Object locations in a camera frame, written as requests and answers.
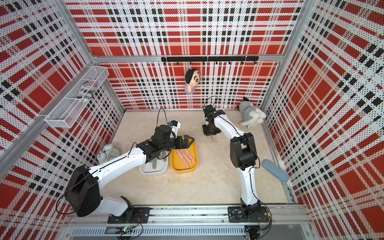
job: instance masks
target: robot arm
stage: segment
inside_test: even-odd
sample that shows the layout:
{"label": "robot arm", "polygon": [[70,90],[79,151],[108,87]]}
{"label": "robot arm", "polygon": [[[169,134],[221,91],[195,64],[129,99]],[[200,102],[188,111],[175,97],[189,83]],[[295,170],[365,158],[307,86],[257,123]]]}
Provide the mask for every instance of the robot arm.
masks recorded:
{"label": "robot arm", "polygon": [[223,110],[216,110],[212,105],[208,105],[203,111],[206,121],[206,125],[203,125],[204,135],[210,136],[223,132],[230,140],[230,158],[240,172],[242,210],[244,215],[249,217],[261,208],[255,188],[254,166],[257,155],[253,135],[238,129]]}
{"label": "robot arm", "polygon": [[132,211],[128,214],[127,209],[133,208],[133,205],[129,200],[123,196],[122,199],[102,197],[100,190],[121,174],[159,157],[162,151],[189,148],[194,139],[188,135],[184,135],[184,139],[177,136],[179,128],[180,123],[176,121],[160,125],[149,140],[137,144],[129,152],[88,169],[85,166],[76,168],[64,195],[77,216],[83,217],[96,211],[117,217],[127,215],[124,218],[130,219],[128,215]]}

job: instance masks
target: marble floor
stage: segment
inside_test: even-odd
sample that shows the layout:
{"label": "marble floor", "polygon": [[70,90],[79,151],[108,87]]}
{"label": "marble floor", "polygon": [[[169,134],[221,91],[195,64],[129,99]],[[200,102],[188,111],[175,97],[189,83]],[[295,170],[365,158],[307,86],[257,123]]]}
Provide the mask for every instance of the marble floor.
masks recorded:
{"label": "marble floor", "polygon": [[[205,124],[203,111],[167,111],[168,121],[181,123],[178,135],[188,134],[195,138],[199,165],[194,172],[178,174],[168,163],[168,170],[160,176],[147,176],[135,167],[115,178],[101,190],[104,196],[127,197],[134,205],[152,204],[236,204],[240,203],[241,186],[239,171],[232,165],[229,156],[229,140],[220,133],[203,135]],[[271,159],[266,138],[260,125],[241,126],[238,111],[226,111],[228,118],[244,132],[255,138],[257,153],[261,160]],[[129,151],[133,142],[149,139],[155,130],[157,111],[126,111],[112,141],[120,154]],[[165,124],[163,111],[159,124]],[[264,203],[286,203],[281,182],[263,167],[255,170],[256,191]]]}

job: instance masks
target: plush dog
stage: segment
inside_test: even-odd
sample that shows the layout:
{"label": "plush dog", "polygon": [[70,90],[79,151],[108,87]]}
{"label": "plush dog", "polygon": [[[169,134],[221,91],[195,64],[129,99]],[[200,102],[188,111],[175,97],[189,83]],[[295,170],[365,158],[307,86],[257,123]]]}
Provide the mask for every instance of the plush dog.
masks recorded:
{"label": "plush dog", "polygon": [[237,106],[237,109],[243,114],[244,121],[240,124],[243,126],[248,125],[248,129],[262,123],[266,118],[265,113],[255,107],[246,97],[243,97],[243,101]]}

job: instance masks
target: red and white checked pattern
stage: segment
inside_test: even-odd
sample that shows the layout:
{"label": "red and white checked pattern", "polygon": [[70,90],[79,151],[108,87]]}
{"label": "red and white checked pattern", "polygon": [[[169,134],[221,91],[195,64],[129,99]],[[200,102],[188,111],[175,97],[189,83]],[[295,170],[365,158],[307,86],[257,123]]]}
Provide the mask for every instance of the red and white checked pattern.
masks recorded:
{"label": "red and white checked pattern", "polygon": [[384,1],[316,1],[267,124],[323,239],[384,238]]}
{"label": "red and white checked pattern", "polygon": [[0,155],[88,63],[53,2],[0,5]]}
{"label": "red and white checked pattern", "polygon": [[92,53],[281,54],[303,0],[65,0]]}
{"label": "red and white checked pattern", "polygon": [[[103,63],[113,89],[126,109],[201,108],[207,98],[218,96],[216,107],[235,108],[246,96],[260,105],[276,61],[204,63]],[[193,94],[184,91],[185,74],[200,71]]]}
{"label": "red and white checked pattern", "polygon": [[[76,167],[98,164],[121,117],[101,86],[71,129],[42,131],[0,183],[0,239],[56,239],[66,218],[56,201]],[[72,211],[64,198],[58,209]]]}

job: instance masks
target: plush doll head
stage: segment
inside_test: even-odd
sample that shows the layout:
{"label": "plush doll head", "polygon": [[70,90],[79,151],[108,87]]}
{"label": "plush doll head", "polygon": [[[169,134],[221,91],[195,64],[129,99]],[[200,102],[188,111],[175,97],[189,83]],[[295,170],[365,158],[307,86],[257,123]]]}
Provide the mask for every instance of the plush doll head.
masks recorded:
{"label": "plush doll head", "polygon": [[195,87],[200,81],[199,71],[196,69],[190,69],[185,75],[185,92],[192,94],[195,91]]}

